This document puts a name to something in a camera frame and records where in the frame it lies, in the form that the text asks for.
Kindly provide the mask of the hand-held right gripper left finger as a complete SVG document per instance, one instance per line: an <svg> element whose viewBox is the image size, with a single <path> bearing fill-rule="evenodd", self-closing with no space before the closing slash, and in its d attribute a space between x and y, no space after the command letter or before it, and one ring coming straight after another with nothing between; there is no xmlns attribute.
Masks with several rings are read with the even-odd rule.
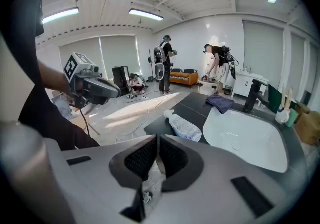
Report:
<svg viewBox="0 0 320 224"><path fill-rule="evenodd" d="M121 215L133 220L145 219L142 183L157 156L157 135L152 135L138 144L116 154L109 162L109 170L121 187L135 191L133 203L123 209Z"/></svg>

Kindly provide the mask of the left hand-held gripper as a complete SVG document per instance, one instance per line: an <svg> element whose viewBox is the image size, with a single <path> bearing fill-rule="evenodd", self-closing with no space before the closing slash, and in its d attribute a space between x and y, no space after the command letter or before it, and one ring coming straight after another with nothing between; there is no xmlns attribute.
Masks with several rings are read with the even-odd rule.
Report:
<svg viewBox="0 0 320 224"><path fill-rule="evenodd" d="M70 105L75 108L89 103L104 105L121 94L120 88L103 78L99 66L82 53L72 52L63 70L74 96Z"/></svg>

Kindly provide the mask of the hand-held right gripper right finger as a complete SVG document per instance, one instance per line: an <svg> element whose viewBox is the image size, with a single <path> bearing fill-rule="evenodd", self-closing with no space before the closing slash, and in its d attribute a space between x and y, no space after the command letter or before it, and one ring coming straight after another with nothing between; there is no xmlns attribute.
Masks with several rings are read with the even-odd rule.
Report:
<svg viewBox="0 0 320 224"><path fill-rule="evenodd" d="M198 152L161 134L159 156L164 164L166 180L162 192L178 192L188 189L202 174L204 160Z"/></svg>

